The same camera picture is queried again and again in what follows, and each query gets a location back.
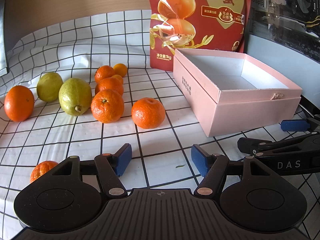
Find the tangerine with green stem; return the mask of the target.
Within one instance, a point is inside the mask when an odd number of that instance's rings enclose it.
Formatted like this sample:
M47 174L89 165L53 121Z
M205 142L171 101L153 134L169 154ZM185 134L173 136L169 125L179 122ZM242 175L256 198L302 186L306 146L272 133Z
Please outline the tangerine with green stem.
M115 90L102 90L93 98L91 111L99 122L116 122L124 113L124 100Z

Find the large green pear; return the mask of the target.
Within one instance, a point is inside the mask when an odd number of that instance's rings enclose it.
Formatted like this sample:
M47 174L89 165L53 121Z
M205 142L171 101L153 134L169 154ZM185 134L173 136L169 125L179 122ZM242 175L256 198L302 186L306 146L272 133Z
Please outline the large green pear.
M90 85L83 79L72 77L59 90L59 103L63 111L72 116L84 114L92 102Z

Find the small hidden kumquat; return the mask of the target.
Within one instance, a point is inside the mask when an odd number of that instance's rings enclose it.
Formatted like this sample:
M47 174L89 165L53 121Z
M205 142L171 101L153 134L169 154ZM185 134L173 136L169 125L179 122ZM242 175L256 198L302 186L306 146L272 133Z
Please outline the small hidden kumquat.
M116 74L116 75L113 75L112 78L117 79L121 84L124 83L123 77L121 75Z

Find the small yellow-orange kumquat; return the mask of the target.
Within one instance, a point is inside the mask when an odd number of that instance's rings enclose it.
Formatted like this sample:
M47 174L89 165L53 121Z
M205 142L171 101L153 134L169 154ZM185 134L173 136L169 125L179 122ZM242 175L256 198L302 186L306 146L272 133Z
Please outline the small yellow-orange kumquat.
M127 66L122 63L115 64L114 67L114 72L116 75L120 75L121 77L125 77L127 74Z

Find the large orange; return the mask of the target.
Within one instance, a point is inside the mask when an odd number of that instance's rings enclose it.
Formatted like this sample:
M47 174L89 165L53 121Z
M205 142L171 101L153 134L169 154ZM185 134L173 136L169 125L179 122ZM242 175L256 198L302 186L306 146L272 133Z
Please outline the large orange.
M4 110L9 119L24 121L32 114L33 109L34 96L29 88L18 85L9 90L4 101Z

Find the pink cardboard box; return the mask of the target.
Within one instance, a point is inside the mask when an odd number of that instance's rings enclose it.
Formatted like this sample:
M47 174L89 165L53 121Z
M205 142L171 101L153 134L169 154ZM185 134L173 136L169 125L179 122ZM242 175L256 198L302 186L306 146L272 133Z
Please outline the pink cardboard box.
M291 119L302 89L244 53L178 49L175 81L208 137Z

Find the white black grid tablecloth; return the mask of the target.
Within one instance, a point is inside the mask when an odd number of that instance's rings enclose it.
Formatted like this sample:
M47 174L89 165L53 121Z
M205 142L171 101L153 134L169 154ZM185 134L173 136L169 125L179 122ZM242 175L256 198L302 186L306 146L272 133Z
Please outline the white black grid tablecloth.
M1 78L1 239L319 239L300 88L239 53L149 65L150 13L22 38Z

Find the small green pear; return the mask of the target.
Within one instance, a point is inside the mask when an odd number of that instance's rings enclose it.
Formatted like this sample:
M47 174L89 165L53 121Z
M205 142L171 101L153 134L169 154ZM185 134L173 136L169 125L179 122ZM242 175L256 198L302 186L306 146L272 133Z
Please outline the small green pear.
M62 84L63 80L58 73L44 74L37 83L37 95L42 101L55 101L59 97Z

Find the black computer case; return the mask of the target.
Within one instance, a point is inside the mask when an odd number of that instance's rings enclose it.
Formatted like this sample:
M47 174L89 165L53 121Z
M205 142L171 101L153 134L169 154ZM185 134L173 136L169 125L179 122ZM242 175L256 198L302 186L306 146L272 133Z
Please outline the black computer case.
M319 62L319 0L252 0L245 51L280 46Z

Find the red snack bag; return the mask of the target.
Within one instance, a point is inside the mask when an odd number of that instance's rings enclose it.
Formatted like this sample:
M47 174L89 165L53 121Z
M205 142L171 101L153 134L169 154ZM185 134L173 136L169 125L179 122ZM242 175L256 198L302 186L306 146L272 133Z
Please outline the red snack bag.
M251 0L149 0L150 66L173 70L176 49L244 51Z

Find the dark monitor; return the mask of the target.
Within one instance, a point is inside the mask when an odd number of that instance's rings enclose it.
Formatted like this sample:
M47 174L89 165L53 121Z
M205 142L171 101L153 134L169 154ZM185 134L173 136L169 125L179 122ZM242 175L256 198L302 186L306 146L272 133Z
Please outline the dark monitor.
M4 11L5 11L5 0L0 0L0 75L1 76L8 73L7 55L5 52L5 39L4 39Z

